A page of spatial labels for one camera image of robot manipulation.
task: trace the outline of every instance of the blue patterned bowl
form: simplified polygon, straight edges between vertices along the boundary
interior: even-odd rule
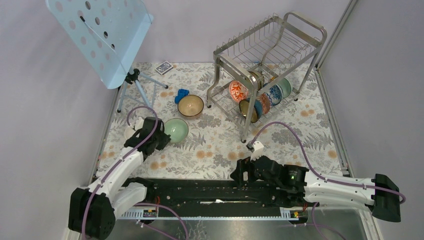
[[[279,104],[281,102],[281,99],[283,99],[283,94],[282,91],[280,89],[280,87],[275,84],[274,86],[272,86],[268,92],[265,92],[266,95],[268,95],[268,97],[271,99],[271,105],[275,106],[277,104]]]
[[[238,107],[240,108],[240,112],[243,115],[243,117],[245,117],[245,118],[248,115],[249,101],[250,101],[250,97],[247,98],[247,99],[241,100],[238,103]],[[262,112],[263,112],[262,103],[259,100],[255,99],[254,108],[253,108],[252,117],[250,119],[250,122],[256,123],[258,121],[258,119],[261,118]]]

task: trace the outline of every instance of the beige bowl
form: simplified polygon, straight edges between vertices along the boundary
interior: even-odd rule
[[[178,112],[187,119],[195,119],[201,115],[204,106],[199,96],[187,95],[179,101]]]

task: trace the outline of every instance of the stainless steel dish rack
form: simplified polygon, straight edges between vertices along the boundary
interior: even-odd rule
[[[307,28],[316,35],[306,34],[304,29]],[[277,111],[284,107],[282,105],[293,100],[297,101],[326,38],[327,31],[323,26],[298,12],[288,12],[283,19],[277,15],[270,16],[246,29],[244,33],[230,38],[227,43],[213,52],[215,77],[213,85],[207,90],[206,106],[210,108],[212,103],[218,106],[232,122],[240,127],[241,141],[245,143],[248,132],[252,130],[251,125],[256,128],[266,124]],[[312,60],[299,88],[294,88],[291,83],[293,87],[291,95],[284,98],[280,104],[273,106],[258,122],[250,123],[255,101],[250,101],[246,118],[240,113],[239,104],[233,101],[228,91],[234,79],[249,90],[250,99],[257,99],[310,58]],[[258,90],[257,80],[249,73],[252,70],[262,72],[265,82],[270,83]],[[220,79],[230,81],[224,86],[217,87]]]

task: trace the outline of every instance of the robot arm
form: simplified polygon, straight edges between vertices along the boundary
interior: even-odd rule
[[[142,202],[146,198],[147,188],[140,183],[132,182],[126,188],[122,185],[130,174],[154,152],[162,150],[170,142],[169,135],[164,133],[164,124],[158,119],[158,125],[153,135],[129,156],[127,153],[137,147],[154,128],[156,119],[147,117],[141,119],[142,128],[126,140],[119,157],[101,176],[86,188],[77,188],[70,197],[69,229],[82,232],[83,216],[90,196],[93,195],[85,223],[85,233],[98,239],[105,239],[111,233],[116,219],[124,212]]]
[[[245,170],[244,172],[249,173],[250,182],[260,179],[275,184],[288,193],[303,193],[303,199],[308,203],[354,207],[371,211],[374,217],[381,220],[395,223],[401,221],[399,196],[371,188],[378,186],[399,192],[399,188],[385,175],[376,174],[375,178],[351,178],[320,173],[324,178],[322,179],[306,167],[281,165],[263,156],[264,146],[259,141],[247,147],[252,151],[250,161],[238,163],[236,171],[231,175],[239,185],[243,180],[237,173]],[[328,179],[363,187],[342,185],[327,181]]]
[[[125,147],[122,149],[120,156],[111,166],[114,166],[119,160],[122,160],[123,156],[131,149],[132,147]],[[134,206],[136,203],[143,201],[146,197],[146,187],[136,182],[131,183],[124,190],[119,191],[130,174],[142,163],[143,154],[135,151],[126,159],[122,160],[118,167],[112,171],[109,176],[101,176],[87,187],[88,191],[92,193],[97,185],[101,185],[101,188],[96,192],[96,194],[104,194],[104,196],[109,199],[111,206],[114,209],[115,218],[120,217],[129,208]]]

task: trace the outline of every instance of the white bracket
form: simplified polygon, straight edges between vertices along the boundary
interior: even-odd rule
[[[250,156],[250,160],[256,160],[263,155],[264,145],[260,141],[255,141],[252,146],[253,146],[253,152]]]

